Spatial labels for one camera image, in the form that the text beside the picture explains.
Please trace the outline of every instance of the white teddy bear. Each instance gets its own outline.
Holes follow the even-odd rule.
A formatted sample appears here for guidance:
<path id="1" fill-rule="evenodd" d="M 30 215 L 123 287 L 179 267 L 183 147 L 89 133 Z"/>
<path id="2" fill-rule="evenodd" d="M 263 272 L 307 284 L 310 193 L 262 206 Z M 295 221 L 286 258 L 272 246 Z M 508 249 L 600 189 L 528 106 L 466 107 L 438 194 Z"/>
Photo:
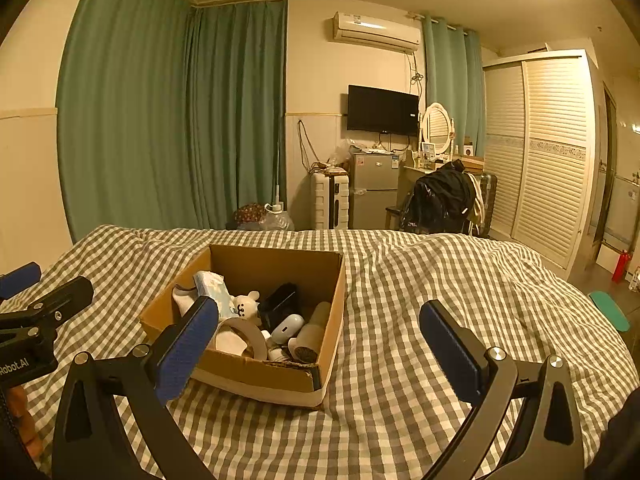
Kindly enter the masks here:
<path id="1" fill-rule="evenodd" d="M 252 290 L 247 296 L 236 296 L 234 305 L 238 316 L 244 317 L 256 326 L 261 326 L 262 321 L 258 315 L 258 298 L 260 298 L 260 292 Z"/>

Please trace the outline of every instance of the tv screen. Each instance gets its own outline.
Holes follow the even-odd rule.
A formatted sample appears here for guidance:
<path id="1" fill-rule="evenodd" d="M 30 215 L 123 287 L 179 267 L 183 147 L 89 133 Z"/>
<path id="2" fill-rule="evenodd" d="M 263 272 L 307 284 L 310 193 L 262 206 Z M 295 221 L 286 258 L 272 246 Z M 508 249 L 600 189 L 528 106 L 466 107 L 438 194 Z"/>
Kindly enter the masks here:
<path id="1" fill-rule="evenodd" d="M 418 135 L 418 96 L 349 85 L 347 129 Z"/>

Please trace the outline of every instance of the tiled floor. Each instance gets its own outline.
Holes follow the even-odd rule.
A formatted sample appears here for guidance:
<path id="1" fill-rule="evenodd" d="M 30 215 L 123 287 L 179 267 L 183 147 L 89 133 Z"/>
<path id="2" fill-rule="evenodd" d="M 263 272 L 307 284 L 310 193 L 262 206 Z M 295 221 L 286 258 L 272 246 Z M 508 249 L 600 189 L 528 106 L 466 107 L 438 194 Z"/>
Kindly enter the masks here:
<path id="1" fill-rule="evenodd" d="M 626 281 L 613 283 L 611 273 L 597 264 L 593 264 L 582 275 L 569 280 L 572 285 L 580 289 L 584 294 L 594 290 L 607 292 L 624 312 L 631 329 L 622 334 L 629 352 L 640 372 L 640 293 L 629 290 Z"/>

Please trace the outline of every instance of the sliding wardrobe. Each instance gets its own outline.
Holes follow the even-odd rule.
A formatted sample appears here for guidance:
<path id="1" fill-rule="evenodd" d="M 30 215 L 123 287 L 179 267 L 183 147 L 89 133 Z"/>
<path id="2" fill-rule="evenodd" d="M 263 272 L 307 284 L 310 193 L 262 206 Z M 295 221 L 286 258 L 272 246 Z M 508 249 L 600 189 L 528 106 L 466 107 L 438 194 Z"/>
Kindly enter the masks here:
<path id="1" fill-rule="evenodd" d="M 584 241 L 593 202 L 597 81 L 583 50 L 484 66 L 484 169 L 498 176 L 492 236 L 538 251 L 564 278 Z"/>

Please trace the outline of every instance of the gray checkered blanket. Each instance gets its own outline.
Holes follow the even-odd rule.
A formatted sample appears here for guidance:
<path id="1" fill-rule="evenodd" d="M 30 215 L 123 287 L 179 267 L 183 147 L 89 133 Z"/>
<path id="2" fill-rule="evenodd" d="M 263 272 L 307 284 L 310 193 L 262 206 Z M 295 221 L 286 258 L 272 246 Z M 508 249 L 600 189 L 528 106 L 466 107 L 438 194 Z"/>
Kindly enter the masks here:
<path id="1" fill-rule="evenodd" d="M 56 409 L 73 356 L 126 354 L 142 341 L 138 314 L 207 244 L 338 251 L 346 261 L 344 331 L 319 411 L 265 404 L 190 380 L 169 403 L 185 437 L 220 479 L 421 478 L 466 414 L 418 328 L 422 304 L 439 299 L 486 346 L 541 362 L 555 353 L 571 375 L 588 462 L 600 433 L 638 386 L 624 343 L 567 282 L 519 244 L 463 235 L 392 231 L 225 232 L 102 226 L 2 305 L 18 310 L 78 276 L 94 303 L 59 330 L 58 370 L 28 384 L 50 470 Z M 159 474 L 125 399 L 124 427 L 143 468 Z M 498 458 L 516 421 L 512 402 L 479 473 Z"/>

